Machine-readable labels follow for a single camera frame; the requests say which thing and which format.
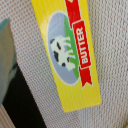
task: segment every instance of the black and white cow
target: black and white cow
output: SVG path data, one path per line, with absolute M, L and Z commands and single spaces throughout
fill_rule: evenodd
M 70 43 L 67 43 L 66 40 L 70 41 L 70 37 L 56 37 L 50 41 L 51 49 L 54 54 L 54 57 L 57 63 L 60 66 L 66 67 L 68 71 L 75 68 L 75 64 L 70 62 L 70 58 L 75 59 L 75 55 L 70 55 L 73 53 L 73 50 L 65 51 L 65 46 L 71 47 Z

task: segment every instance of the label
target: label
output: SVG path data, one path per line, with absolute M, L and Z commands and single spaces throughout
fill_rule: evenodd
M 87 1 L 32 0 L 32 4 L 64 112 L 99 105 Z

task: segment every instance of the yellow packaging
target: yellow packaging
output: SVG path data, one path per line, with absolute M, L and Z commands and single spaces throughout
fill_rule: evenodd
M 64 112 L 101 104 L 86 0 L 31 0 Z

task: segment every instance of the butter wrapper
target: butter wrapper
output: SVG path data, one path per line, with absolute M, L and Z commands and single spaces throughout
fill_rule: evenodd
M 101 104 L 86 0 L 31 0 L 64 112 Z

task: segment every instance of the circular logo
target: circular logo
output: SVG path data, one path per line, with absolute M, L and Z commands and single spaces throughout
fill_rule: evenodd
M 74 85 L 79 79 L 79 60 L 67 15 L 55 12 L 47 32 L 48 51 L 54 70 L 64 83 Z

